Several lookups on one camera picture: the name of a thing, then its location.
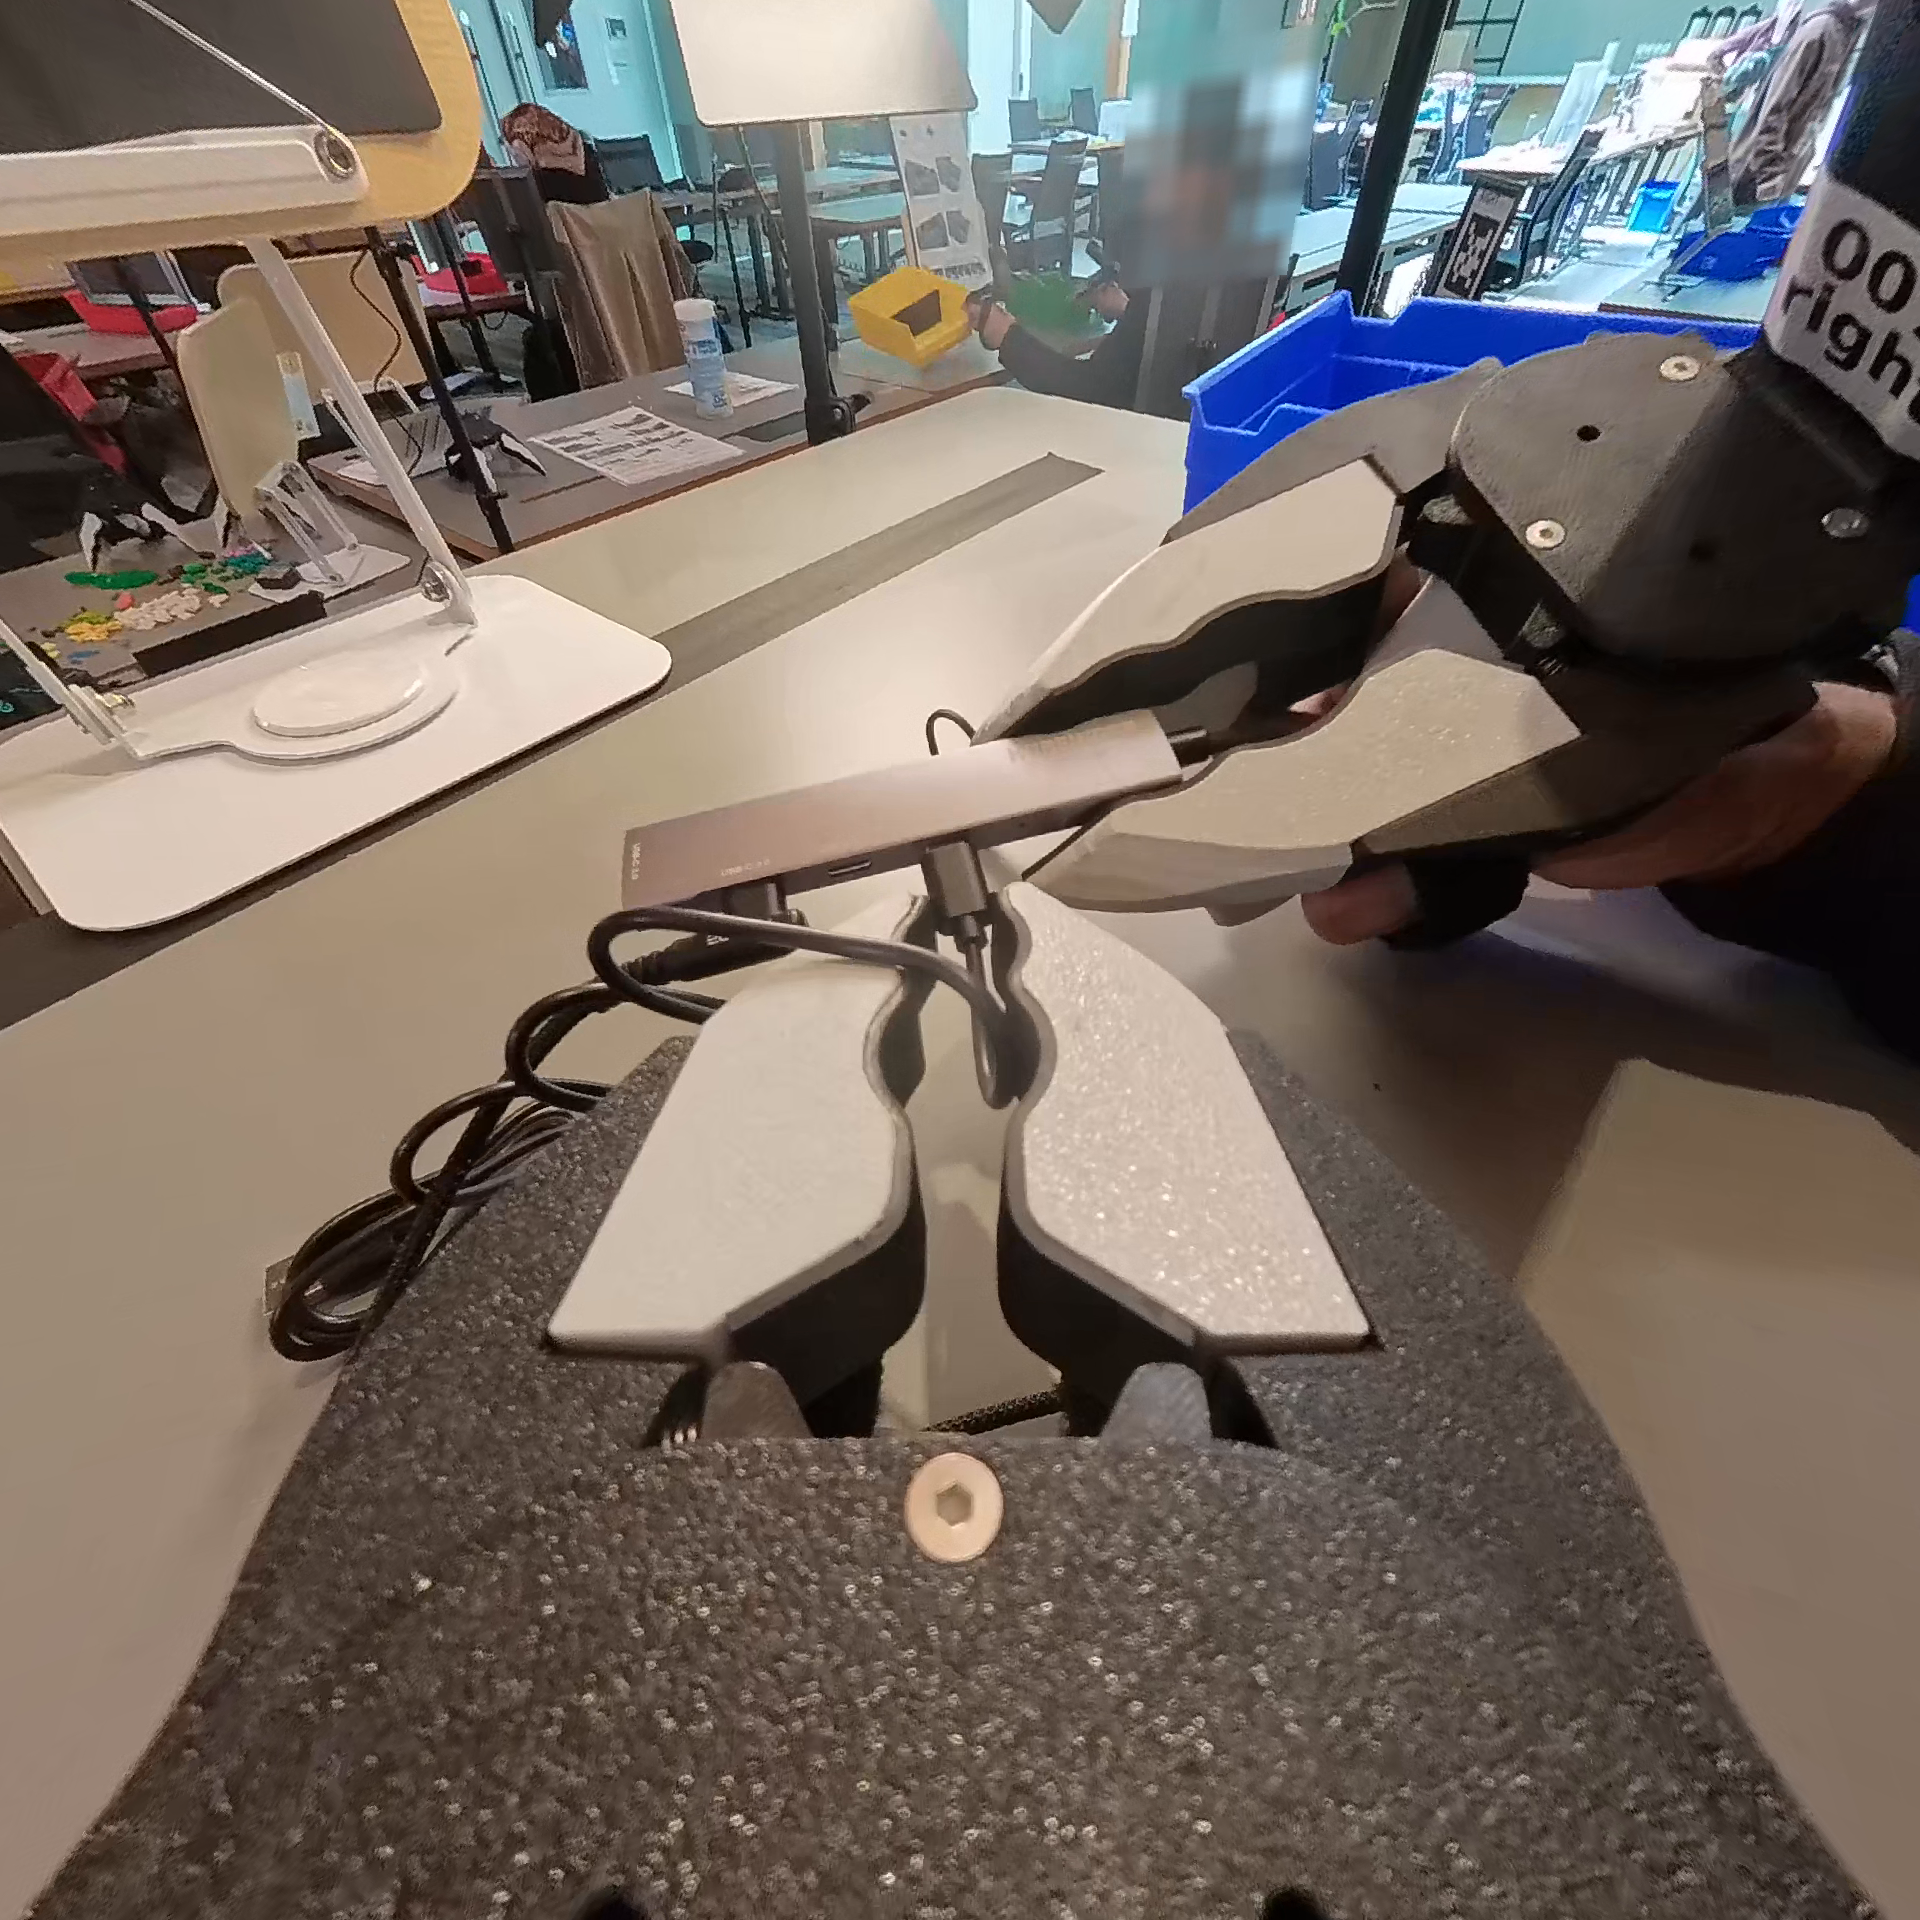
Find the blue plastic bin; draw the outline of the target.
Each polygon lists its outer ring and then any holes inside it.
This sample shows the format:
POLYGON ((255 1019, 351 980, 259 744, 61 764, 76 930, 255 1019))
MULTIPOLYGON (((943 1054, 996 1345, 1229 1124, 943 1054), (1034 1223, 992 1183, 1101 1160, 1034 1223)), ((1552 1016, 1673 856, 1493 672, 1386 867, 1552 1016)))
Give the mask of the blue plastic bin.
POLYGON ((1721 352, 1765 345, 1856 407, 1891 455, 1915 463, 1915 287, 1906 280, 1789 273, 1762 327, 1426 300, 1396 321, 1357 321, 1340 295, 1189 386, 1186 508, 1346 407, 1434 393, 1488 362, 1499 371, 1461 412, 1451 460, 1468 489, 1503 513, 1591 467, 1599 443, 1578 436, 1581 426, 1626 426, 1634 475, 1673 451, 1731 451, 1749 426, 1841 434, 1825 403, 1789 401, 1788 378, 1765 376, 1757 359, 1671 385, 1658 371, 1660 348, 1601 345, 1619 334, 1667 338, 1673 350, 1687 342, 1721 352))

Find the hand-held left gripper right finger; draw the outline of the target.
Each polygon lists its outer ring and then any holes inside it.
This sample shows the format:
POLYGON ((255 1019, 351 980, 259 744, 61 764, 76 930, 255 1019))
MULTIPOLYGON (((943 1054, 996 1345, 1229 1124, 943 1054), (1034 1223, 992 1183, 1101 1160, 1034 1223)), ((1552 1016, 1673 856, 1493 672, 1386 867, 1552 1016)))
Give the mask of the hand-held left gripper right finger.
POLYGON ((1355 1353, 1371 1324, 1228 1026, 1040 887, 999 898, 1031 1039, 999 1186, 999 1307, 1071 1399, 1137 1369, 1355 1353))

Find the printed paper sheet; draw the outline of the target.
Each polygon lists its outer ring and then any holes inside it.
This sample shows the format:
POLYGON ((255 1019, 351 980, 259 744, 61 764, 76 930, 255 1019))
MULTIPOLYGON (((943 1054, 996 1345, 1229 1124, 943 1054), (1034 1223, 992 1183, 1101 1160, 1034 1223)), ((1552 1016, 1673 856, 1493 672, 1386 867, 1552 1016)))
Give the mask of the printed paper sheet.
POLYGON ((732 467, 745 451, 680 422, 623 407, 530 436, 530 443, 625 489, 665 489, 684 475, 732 467))

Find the person's right forearm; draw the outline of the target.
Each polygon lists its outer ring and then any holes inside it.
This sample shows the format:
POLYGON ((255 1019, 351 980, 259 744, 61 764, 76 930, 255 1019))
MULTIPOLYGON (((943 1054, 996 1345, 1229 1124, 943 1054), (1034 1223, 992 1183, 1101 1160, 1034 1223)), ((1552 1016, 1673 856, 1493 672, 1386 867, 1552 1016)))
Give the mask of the person's right forearm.
POLYGON ((1893 695, 1889 766, 1801 849, 1665 898, 1696 930, 1828 979, 1885 1050, 1917 1060, 1917 641, 1897 632, 1858 683, 1893 695))

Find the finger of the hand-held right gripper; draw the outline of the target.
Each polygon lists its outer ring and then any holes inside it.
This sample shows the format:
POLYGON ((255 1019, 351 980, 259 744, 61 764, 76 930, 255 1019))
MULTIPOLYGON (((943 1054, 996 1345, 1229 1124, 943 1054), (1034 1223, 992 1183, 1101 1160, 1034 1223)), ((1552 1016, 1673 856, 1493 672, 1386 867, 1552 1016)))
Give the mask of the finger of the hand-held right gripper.
POLYGON ((1273 608, 1330 616, 1340 595, 1371 583, 1400 529, 1400 495, 1352 463, 1165 540, 1048 647, 977 744, 1176 706, 1255 662, 1273 608))
POLYGON ((1532 674, 1421 647, 1373 663, 1308 732, 1117 807, 1037 865, 1035 884, 1088 913, 1253 916, 1341 881, 1369 833, 1576 739, 1532 674))

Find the yellow plastic bin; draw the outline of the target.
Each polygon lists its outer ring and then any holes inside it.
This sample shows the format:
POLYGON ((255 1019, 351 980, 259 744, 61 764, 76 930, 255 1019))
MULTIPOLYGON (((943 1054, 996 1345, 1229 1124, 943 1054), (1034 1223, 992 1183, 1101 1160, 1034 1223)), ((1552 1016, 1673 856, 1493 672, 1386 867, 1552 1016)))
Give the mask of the yellow plastic bin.
POLYGON ((911 264, 856 291, 848 314, 866 348, 914 371, 931 369, 973 334, 969 291, 911 264))

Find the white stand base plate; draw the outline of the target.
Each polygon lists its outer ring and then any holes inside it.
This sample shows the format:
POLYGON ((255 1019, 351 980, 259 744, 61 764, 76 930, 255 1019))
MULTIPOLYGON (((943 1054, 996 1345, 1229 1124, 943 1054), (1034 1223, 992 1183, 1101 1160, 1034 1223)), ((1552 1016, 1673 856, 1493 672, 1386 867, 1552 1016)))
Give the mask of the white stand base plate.
POLYGON ((79 930, 196 915, 659 691, 668 649, 519 577, 404 595, 4 736, 4 863, 79 930))

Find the beige plastic chair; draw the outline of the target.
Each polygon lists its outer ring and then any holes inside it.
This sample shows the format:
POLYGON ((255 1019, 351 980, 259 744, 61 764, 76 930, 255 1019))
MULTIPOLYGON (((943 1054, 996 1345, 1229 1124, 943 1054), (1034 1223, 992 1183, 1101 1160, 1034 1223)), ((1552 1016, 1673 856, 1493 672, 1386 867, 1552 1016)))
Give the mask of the beige plastic chair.
POLYGON ((223 305, 184 329, 176 363, 218 499, 293 537, 304 489, 300 432, 259 305, 223 305))

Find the dark table post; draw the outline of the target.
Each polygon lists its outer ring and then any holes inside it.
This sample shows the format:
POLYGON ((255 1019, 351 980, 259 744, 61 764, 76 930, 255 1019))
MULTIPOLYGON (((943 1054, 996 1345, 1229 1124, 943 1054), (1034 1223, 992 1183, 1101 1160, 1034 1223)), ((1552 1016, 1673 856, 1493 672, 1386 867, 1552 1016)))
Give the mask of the dark table post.
POLYGON ((801 127, 752 124, 752 134, 762 138, 776 167, 788 303, 797 324, 808 443, 826 446, 856 432, 864 401, 844 396, 834 385, 836 331, 826 312, 826 278, 811 230, 801 127))

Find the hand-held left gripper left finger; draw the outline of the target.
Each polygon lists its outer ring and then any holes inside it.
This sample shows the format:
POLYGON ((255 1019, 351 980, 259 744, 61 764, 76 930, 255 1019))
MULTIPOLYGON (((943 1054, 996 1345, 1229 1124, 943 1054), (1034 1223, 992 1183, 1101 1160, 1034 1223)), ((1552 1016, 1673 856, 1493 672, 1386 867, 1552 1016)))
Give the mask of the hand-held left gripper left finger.
POLYGON ((928 983, 844 956, 760 968, 692 1043, 546 1321, 567 1355, 770 1368, 873 1412, 927 1292, 905 1103, 928 983))

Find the brown coat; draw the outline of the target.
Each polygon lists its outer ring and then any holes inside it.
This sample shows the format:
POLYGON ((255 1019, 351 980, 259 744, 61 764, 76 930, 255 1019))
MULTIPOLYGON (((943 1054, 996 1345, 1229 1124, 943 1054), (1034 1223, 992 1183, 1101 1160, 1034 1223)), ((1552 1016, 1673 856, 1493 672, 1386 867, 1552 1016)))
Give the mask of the brown coat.
POLYGON ((685 367, 676 305, 697 274, 652 191, 545 210, 560 262, 560 318, 586 390, 685 367))

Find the person's right hand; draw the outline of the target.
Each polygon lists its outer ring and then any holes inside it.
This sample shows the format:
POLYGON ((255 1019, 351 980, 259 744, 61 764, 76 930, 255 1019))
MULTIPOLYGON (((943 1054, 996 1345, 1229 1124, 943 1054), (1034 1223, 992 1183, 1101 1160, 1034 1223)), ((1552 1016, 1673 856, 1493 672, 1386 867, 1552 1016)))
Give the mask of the person's right hand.
POLYGON ((1897 727, 1889 691, 1821 683, 1813 706, 1778 734, 1737 751, 1628 827, 1535 856, 1527 873, 1593 896, 1667 900, 1669 882, 1765 868, 1801 849, 1889 766, 1897 727))

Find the black light stand pole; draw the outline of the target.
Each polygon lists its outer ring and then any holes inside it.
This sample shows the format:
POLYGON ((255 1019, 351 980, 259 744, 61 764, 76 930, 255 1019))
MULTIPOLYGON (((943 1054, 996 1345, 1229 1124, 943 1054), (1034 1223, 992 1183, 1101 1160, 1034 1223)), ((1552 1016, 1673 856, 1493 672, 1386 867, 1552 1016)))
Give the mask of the black light stand pole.
POLYGON ((1361 176, 1335 291, 1368 315, 1386 250, 1386 226, 1401 188, 1420 103, 1434 72, 1451 2, 1405 2, 1392 64, 1386 73, 1371 150, 1361 176))

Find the pile of colourful toy bricks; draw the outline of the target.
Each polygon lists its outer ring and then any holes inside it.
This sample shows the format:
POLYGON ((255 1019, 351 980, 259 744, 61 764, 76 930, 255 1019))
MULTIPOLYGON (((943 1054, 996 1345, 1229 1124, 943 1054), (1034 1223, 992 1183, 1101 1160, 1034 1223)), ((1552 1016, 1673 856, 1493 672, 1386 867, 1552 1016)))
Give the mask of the pile of colourful toy bricks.
POLYGON ((68 567, 51 616, 31 619, 31 635, 59 644, 104 647, 128 635, 165 633, 196 619, 263 610, 303 596, 300 567, 260 548, 161 567, 68 567))

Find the printed marker board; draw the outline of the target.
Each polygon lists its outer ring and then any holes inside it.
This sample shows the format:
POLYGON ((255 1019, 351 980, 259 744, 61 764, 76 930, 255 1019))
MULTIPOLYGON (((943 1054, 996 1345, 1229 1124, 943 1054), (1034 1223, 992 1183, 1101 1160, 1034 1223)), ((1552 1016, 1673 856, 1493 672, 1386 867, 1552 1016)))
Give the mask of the printed marker board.
POLYGON ((1424 289, 1426 300, 1479 303, 1498 273, 1506 234, 1519 219, 1530 188, 1506 178, 1487 178, 1473 192, 1437 250, 1424 289))

